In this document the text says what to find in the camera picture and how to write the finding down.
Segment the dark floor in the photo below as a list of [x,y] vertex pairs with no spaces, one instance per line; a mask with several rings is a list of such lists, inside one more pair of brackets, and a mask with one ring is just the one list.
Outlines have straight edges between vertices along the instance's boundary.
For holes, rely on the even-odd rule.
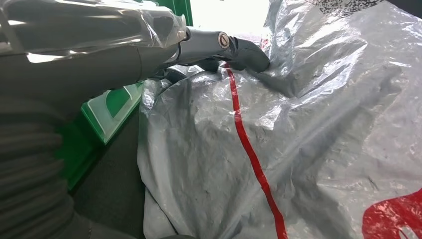
[[145,186],[136,164],[139,113],[135,111],[73,197],[81,215],[144,238]]

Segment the wrinkled plastic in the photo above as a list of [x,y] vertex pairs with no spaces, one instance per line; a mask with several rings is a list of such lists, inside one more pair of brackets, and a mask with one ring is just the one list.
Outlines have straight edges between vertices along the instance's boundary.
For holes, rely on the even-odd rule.
[[422,21],[323,2],[271,1],[266,72],[150,94],[148,239],[422,238]]
[[186,36],[184,16],[132,0],[0,0],[0,54],[33,62],[122,45],[162,47]]

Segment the red printed design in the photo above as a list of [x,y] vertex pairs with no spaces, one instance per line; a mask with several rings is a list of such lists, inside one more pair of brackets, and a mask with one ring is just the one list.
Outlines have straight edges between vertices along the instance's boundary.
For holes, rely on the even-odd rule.
[[237,86],[236,81],[234,79],[234,74],[230,69],[228,69],[228,64],[226,64],[224,67],[227,69],[228,77],[230,79],[230,90],[234,110],[234,124],[236,126],[237,134],[239,135],[240,142],[242,143],[242,146],[249,157],[253,172],[255,173],[256,179],[258,180],[259,184],[261,185],[261,189],[264,192],[268,205],[270,206],[271,212],[274,216],[277,239],[287,239],[287,232],[286,227],[284,226],[283,215],[277,208],[273,195],[271,194],[270,185],[268,184],[267,178],[265,177],[264,172],[262,171],[258,157],[256,156],[256,153],[249,142],[248,136],[246,135],[245,128],[243,127],[242,116],[240,114],[239,97],[237,95]]
[[407,238],[402,231],[404,227],[411,228],[422,239],[422,189],[374,204],[363,214],[365,239]]

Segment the clear plastic film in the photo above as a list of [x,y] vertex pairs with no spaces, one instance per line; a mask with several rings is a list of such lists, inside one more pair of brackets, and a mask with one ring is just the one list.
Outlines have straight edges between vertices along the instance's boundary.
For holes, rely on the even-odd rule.
[[0,0],[0,54],[31,62],[122,45],[166,48],[186,35],[184,16],[132,0]]

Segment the ribbed hose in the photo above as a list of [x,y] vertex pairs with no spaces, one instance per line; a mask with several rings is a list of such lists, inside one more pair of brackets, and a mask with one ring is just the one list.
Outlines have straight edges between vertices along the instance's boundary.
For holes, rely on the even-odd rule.
[[41,103],[0,97],[0,238],[130,239],[74,212],[53,157],[63,122]]

